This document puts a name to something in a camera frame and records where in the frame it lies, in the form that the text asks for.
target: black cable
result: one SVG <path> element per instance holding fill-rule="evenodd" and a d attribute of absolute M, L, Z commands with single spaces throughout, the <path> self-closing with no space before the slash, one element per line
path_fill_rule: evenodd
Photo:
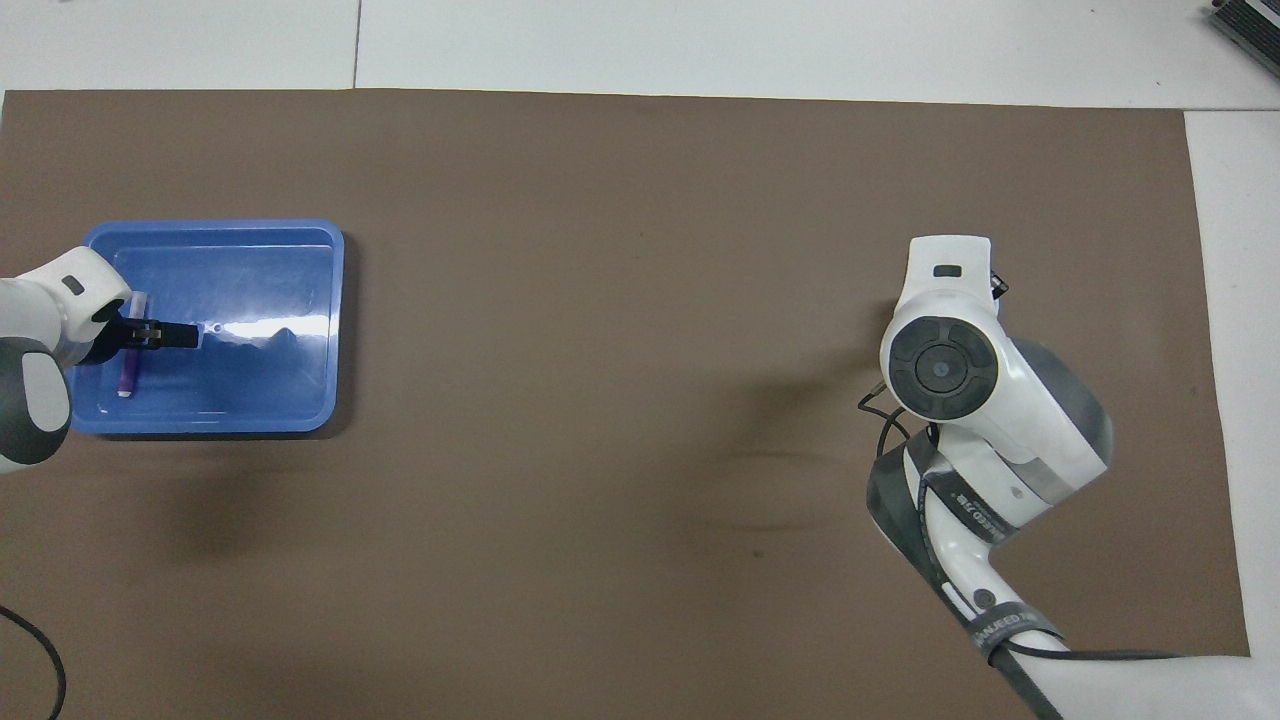
<path fill-rule="evenodd" d="M 0 615 L 12 620 L 14 625 L 27 630 L 27 633 L 36 638 L 36 642 L 45 648 L 45 652 L 49 653 L 49 660 L 54 664 L 54 673 L 58 674 L 58 700 L 54 701 L 54 711 L 49 714 L 49 720 L 55 720 L 59 715 L 61 715 L 63 701 L 67 700 L 67 669 L 63 667 L 63 659 L 58 655 L 58 648 L 54 647 L 54 643 L 40 630 L 40 628 L 32 625 L 22 615 L 18 615 L 3 605 L 0 605 Z"/>
<path fill-rule="evenodd" d="M 890 413 L 888 418 L 884 419 L 884 427 L 881 428 L 881 437 L 878 441 L 876 441 L 876 457 L 884 455 L 884 442 L 888 441 L 890 428 L 896 427 L 897 429 L 902 430 L 902 434 L 906 437 L 906 439 L 911 439 L 911 436 L 906 434 L 906 429 L 904 429 L 902 425 L 897 421 L 899 415 L 901 415 L 902 413 L 906 413 L 906 409 L 899 407 L 897 410 Z"/>
<path fill-rule="evenodd" d="M 1174 660 L 1187 657 L 1176 652 L 1157 650 L 1041 650 L 1015 642 L 1005 642 L 1005 647 L 1019 655 L 1043 657 L 1046 660 Z"/>
<path fill-rule="evenodd" d="M 892 414 L 890 414 L 890 413 L 886 413 L 886 411 L 881 410 L 879 407 L 872 407 L 870 405 L 868 405 L 868 402 L 870 402 L 872 400 L 874 400 L 876 396 L 878 396 L 879 393 L 884 392 L 884 389 L 886 389 L 886 386 L 882 382 L 882 383 L 877 384 L 874 389 L 872 389 L 870 392 L 868 392 L 867 395 L 864 395 L 861 400 L 858 401 L 858 409 L 859 410 L 861 410 L 863 413 L 870 413 L 872 415 L 876 415 L 877 418 L 884 420 L 884 428 L 881 432 L 881 441 L 877 445 L 877 450 L 876 450 L 876 456 L 877 457 L 879 457 L 881 455 L 884 455 L 884 442 L 888 439 L 888 429 L 890 428 L 897 428 L 897 432 L 902 433 L 902 439 L 911 439 L 911 433 L 906 432 L 906 428 L 902 427 L 902 423 L 897 421 L 899 415 L 902 414 L 902 409 L 901 407 L 897 409 L 897 410 L 895 410 Z"/>

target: marker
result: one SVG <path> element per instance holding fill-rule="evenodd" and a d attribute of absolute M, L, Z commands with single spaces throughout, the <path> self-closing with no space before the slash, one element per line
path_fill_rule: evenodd
<path fill-rule="evenodd" d="M 136 290 L 133 291 L 133 297 L 129 299 L 129 310 L 125 318 L 131 320 L 141 320 L 147 316 L 147 293 Z M 120 397 L 129 397 L 133 395 L 133 384 L 138 379 L 138 352 L 140 350 L 129 348 L 124 351 L 124 364 L 120 366 L 120 384 L 115 387 L 115 395 Z"/>

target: table surface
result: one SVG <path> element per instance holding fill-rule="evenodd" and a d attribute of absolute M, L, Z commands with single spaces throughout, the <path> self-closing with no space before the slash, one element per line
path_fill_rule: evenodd
<path fill-rule="evenodd" d="M 1188 110 L 1244 618 L 1253 655 L 1280 659 L 1280 445 L 1265 429 L 1280 380 L 1257 377 L 1280 328 L 1280 205 L 1263 196 L 1280 79 L 1208 27 L 1207 5 L 10 0 L 0 101 L 5 88 L 431 87 Z"/>

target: brown paper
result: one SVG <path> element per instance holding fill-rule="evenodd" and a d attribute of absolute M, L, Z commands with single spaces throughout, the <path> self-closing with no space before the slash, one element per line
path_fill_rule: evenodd
<path fill-rule="evenodd" d="M 1005 577 L 1074 647 L 1247 652 L 1179 113 L 9 92 L 0 202 L 4 277 L 104 220 L 348 241 L 321 437 L 0 479 L 68 719 L 1029 716 L 864 507 L 854 404 L 929 233 L 993 240 L 1005 327 L 1117 427 Z M 0 715 L 47 711 L 0 646 Z"/>

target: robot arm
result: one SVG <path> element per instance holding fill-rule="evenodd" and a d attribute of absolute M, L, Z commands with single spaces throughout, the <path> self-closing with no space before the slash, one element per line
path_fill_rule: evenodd
<path fill-rule="evenodd" d="M 876 460 L 876 524 L 1038 717 L 1280 717 L 1280 667 L 1073 653 L 992 569 L 991 548 L 1106 471 L 1112 450 L 1084 383 L 1005 334 L 992 278 L 987 238 L 911 242 L 881 369 L 929 428 Z"/>
<path fill-rule="evenodd" d="M 192 325 L 120 318 L 129 296 L 124 278 L 88 247 L 0 279 L 0 474 L 61 446 L 70 423 L 65 369 L 122 347 L 196 346 Z"/>

